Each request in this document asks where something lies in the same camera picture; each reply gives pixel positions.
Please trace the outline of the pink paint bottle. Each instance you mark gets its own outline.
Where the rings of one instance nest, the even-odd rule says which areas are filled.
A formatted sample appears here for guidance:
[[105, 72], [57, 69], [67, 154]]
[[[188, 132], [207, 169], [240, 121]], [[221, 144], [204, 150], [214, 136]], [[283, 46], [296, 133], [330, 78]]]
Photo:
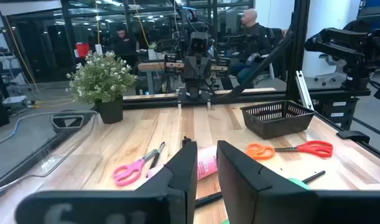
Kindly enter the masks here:
[[216, 151], [216, 146], [198, 149], [197, 142], [187, 142], [164, 165], [152, 168], [146, 180], [165, 173], [171, 174], [176, 182], [208, 177], [218, 171]]

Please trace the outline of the black aluminium rig frame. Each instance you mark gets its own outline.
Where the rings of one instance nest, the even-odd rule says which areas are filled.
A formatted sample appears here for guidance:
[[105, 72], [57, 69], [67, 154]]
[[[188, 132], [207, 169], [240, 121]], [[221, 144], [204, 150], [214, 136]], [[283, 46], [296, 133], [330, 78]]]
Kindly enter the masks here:
[[[251, 73], [245, 80], [249, 83], [257, 78], [261, 70], [267, 67], [268, 63], [276, 60], [276, 58], [284, 55], [287, 49], [292, 49], [292, 64], [288, 71], [288, 81], [286, 91], [276, 91], [267, 93], [257, 93], [255, 91], [246, 90], [243, 84], [235, 87], [227, 93], [219, 93], [217, 97], [212, 99], [212, 105], [224, 105], [232, 103], [250, 103], [256, 101], [271, 101], [271, 100], [297, 100], [300, 98], [299, 89], [296, 85], [295, 73], [300, 70], [300, 59], [304, 56], [305, 43], [308, 40], [305, 37], [306, 19], [308, 17], [310, 0], [295, 0], [295, 11], [292, 14], [292, 22], [287, 31], [286, 36], [279, 42], [277, 47], [270, 55]], [[328, 90], [310, 90], [311, 98], [329, 97], [340, 98], [351, 95], [359, 95], [363, 91], [349, 91], [344, 88], [328, 89]]]

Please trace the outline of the white planter with greenery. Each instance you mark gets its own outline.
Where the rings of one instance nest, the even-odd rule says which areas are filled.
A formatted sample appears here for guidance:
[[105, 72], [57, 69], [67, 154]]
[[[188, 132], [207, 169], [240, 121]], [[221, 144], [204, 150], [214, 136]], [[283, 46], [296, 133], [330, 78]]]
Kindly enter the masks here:
[[147, 50], [149, 60], [158, 60], [157, 52], [155, 48], [157, 47], [156, 43], [150, 44]]

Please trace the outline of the wooden background table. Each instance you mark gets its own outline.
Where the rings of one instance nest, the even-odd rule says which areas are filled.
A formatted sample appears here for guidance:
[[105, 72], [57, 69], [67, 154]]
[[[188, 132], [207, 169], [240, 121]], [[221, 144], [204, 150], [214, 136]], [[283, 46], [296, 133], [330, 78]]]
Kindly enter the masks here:
[[[138, 70], [140, 72], [146, 72], [147, 77], [147, 87], [149, 91], [149, 95], [156, 94], [156, 90], [154, 87], [154, 79], [152, 76], [152, 72], [164, 71], [165, 68], [184, 68], [184, 63], [182, 62], [142, 62], [138, 66]], [[228, 74], [228, 67], [212, 65], [211, 71], [213, 72], [223, 72], [224, 75]]]

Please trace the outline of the black slotted plastic basket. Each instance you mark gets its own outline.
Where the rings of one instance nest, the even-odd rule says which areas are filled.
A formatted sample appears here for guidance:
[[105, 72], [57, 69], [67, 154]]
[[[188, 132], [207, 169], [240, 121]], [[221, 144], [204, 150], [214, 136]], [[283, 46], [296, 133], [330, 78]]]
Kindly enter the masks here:
[[262, 139], [272, 139], [306, 130], [314, 110], [282, 100], [240, 108], [246, 127]]

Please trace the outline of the orange scissors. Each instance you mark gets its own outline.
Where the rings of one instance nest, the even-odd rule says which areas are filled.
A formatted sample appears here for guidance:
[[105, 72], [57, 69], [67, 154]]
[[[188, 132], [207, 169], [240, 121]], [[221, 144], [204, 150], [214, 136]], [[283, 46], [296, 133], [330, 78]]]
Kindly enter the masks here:
[[254, 160], [266, 160], [274, 156], [275, 150], [270, 146], [265, 146], [259, 143], [251, 143], [247, 146], [245, 154]]

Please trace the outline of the silver aluminium bar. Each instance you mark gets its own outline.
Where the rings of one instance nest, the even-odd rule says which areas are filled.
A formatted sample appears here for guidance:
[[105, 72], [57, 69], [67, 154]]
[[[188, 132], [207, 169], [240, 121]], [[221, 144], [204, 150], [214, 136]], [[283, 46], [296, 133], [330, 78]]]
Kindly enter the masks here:
[[304, 107], [310, 110], [314, 110], [310, 93], [308, 92], [304, 75], [301, 70], [296, 71], [295, 78], [296, 78], [297, 87], [299, 89], [299, 95], [302, 100], [302, 104], [304, 105]]

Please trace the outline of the pink scissors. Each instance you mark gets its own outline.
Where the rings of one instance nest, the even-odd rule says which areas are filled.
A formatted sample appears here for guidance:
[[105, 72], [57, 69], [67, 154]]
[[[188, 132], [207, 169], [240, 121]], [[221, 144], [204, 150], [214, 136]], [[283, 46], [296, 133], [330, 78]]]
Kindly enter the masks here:
[[123, 187], [135, 182], [141, 176], [144, 164], [155, 156], [158, 150], [153, 149], [142, 158], [130, 163], [121, 165], [113, 171], [113, 179], [117, 186]]

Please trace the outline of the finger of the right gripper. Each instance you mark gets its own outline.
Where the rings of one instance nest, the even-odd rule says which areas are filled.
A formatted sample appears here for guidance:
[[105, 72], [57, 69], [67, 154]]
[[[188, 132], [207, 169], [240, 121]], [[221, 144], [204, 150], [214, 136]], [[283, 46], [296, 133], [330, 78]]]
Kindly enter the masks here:
[[194, 56], [187, 56], [184, 60], [184, 75], [183, 80], [185, 83], [192, 82], [197, 79], [197, 58]]
[[198, 59], [198, 79], [205, 81], [210, 76], [212, 59], [210, 57], [200, 57]]

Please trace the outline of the green paint bottle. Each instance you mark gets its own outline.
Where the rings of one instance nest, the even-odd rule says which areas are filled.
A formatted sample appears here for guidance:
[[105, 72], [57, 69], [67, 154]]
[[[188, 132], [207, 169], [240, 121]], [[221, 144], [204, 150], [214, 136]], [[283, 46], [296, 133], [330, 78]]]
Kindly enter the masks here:
[[[300, 180], [300, 179], [296, 179], [296, 178], [288, 178], [288, 180], [299, 185], [299, 186], [301, 186], [301, 187], [303, 187], [303, 188], [305, 188], [305, 189], [307, 189], [307, 190], [310, 189], [310, 187], [307, 185], [309, 183], [309, 180], [306, 180], [306, 179]], [[229, 220], [227, 219], [224, 222], [222, 222], [221, 224], [229, 224]]]

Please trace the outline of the white power box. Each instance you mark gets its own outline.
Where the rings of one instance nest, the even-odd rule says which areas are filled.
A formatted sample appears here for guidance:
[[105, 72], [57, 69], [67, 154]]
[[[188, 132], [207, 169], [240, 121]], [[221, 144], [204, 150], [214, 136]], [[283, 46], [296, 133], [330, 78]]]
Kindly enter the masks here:
[[25, 95], [21, 96], [10, 96], [2, 101], [4, 106], [12, 106], [12, 105], [22, 105], [26, 106], [27, 97]]

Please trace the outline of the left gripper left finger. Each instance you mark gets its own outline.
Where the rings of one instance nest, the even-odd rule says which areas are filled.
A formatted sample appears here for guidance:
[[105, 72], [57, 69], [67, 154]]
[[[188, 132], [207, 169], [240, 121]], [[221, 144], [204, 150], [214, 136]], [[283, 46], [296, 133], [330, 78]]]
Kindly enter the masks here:
[[197, 144], [186, 142], [136, 190], [54, 190], [28, 195], [17, 224], [192, 224]]

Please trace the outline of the black paintbrush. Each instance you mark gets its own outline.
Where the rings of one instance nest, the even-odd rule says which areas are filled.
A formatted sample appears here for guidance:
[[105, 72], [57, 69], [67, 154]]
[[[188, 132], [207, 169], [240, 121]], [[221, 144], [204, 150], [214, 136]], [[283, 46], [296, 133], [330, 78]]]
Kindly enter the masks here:
[[217, 192], [217, 193], [207, 195], [207, 196], [202, 197], [202, 198], [198, 198], [195, 201], [195, 208], [201, 208], [205, 205], [209, 205], [209, 204], [211, 204], [217, 200], [220, 200], [221, 198], [222, 198], [221, 192]]
[[147, 178], [150, 178], [152, 176], [152, 173], [154, 172], [153, 169], [156, 167], [157, 165], [157, 162], [159, 160], [159, 157], [160, 157], [160, 153], [161, 151], [163, 150], [163, 148], [165, 147], [165, 142], [162, 142], [152, 160], [152, 163], [151, 163], [151, 166], [150, 166], [150, 169], [149, 171], [147, 172]]
[[308, 183], [314, 181], [315, 179], [317, 179], [317, 178], [319, 178], [319, 177], [325, 175], [325, 173], [326, 173], [326, 171], [325, 171], [325, 170], [322, 170], [322, 171], [320, 171], [320, 172], [318, 172], [318, 173], [315, 173], [314, 175], [311, 175], [310, 177], [307, 177], [307, 178], [304, 179], [302, 182], [303, 182], [304, 184], [308, 184]]

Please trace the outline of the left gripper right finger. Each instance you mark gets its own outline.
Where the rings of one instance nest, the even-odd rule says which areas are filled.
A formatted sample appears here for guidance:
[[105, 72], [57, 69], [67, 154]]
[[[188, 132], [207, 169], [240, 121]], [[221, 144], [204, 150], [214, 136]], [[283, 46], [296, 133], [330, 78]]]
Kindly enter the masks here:
[[230, 224], [380, 224], [380, 190], [307, 190], [226, 141], [216, 156]]

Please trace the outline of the person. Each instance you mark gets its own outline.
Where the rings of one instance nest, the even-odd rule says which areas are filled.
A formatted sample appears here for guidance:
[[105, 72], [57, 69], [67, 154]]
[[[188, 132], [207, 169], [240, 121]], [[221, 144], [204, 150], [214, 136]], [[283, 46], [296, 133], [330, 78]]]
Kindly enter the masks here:
[[125, 25], [116, 27], [116, 35], [113, 42], [113, 51], [116, 56], [126, 61], [132, 68], [137, 63], [137, 51], [139, 50], [139, 42], [136, 37], [127, 32]]
[[231, 64], [231, 74], [237, 78], [239, 84], [245, 83], [245, 79], [263, 61], [262, 55], [268, 55], [273, 47], [269, 39], [267, 28], [256, 21], [257, 11], [253, 8], [244, 11], [241, 18], [246, 41], [243, 49], [235, 51], [233, 55], [239, 56], [239, 62]]

